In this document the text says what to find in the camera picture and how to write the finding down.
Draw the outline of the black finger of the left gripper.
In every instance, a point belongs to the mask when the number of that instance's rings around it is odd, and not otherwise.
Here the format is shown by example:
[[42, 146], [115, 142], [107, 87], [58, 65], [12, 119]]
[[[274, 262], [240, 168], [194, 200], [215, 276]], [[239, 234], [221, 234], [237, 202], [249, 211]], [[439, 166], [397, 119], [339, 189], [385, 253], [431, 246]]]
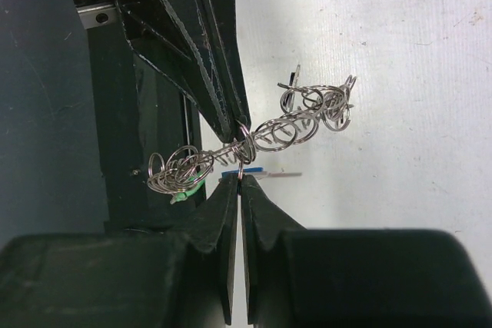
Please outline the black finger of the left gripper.
[[220, 92], [200, 0], [115, 0], [132, 51], [174, 84], [223, 142], [234, 120]]
[[211, 32], [210, 49], [223, 101], [230, 118], [245, 126], [251, 116], [238, 51], [235, 0], [200, 0]]

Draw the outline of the blue tagged key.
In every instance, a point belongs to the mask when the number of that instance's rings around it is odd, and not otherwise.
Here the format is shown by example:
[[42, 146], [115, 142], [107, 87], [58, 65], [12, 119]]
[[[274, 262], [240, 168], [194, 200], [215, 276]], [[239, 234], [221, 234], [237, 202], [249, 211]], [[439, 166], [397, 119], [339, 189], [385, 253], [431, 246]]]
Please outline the blue tagged key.
[[266, 171], [263, 167], [247, 167], [243, 170], [244, 175], [251, 175], [258, 180], [265, 178], [289, 178], [289, 177], [300, 177], [301, 172], [270, 172]]

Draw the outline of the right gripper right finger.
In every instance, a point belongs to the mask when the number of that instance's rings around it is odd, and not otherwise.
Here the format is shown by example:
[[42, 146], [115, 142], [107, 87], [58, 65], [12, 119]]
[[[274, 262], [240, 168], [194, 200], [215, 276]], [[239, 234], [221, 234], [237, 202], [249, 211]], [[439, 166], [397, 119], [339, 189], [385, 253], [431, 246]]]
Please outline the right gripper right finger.
[[489, 327], [467, 251], [425, 229], [307, 229], [247, 175], [241, 217], [256, 327]]

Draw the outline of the metal disc keyring holder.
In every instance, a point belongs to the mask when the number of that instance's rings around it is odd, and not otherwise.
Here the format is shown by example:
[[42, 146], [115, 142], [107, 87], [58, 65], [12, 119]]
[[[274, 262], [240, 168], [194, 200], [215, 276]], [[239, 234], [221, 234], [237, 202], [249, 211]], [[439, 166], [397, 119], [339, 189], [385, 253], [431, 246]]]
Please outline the metal disc keyring holder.
[[148, 160], [147, 186], [150, 190], [170, 195], [172, 204], [187, 200], [203, 188], [205, 178], [216, 164], [236, 165], [236, 174], [246, 173], [260, 152], [276, 153], [312, 139], [321, 126], [331, 132], [342, 132], [351, 122], [351, 92], [357, 78], [348, 75], [339, 86], [298, 83], [301, 67], [291, 73], [287, 84], [278, 84], [281, 115], [259, 124], [255, 129], [240, 124], [240, 137], [215, 151], [204, 151], [185, 145], [164, 159], [153, 153]]

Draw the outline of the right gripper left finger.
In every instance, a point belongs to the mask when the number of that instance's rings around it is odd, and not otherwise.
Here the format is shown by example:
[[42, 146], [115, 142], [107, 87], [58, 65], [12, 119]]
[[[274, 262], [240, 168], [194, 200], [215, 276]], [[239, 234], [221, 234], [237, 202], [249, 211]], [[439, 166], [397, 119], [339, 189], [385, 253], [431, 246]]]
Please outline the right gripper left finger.
[[1, 252], [3, 327], [231, 324], [238, 179], [162, 232], [17, 237]]

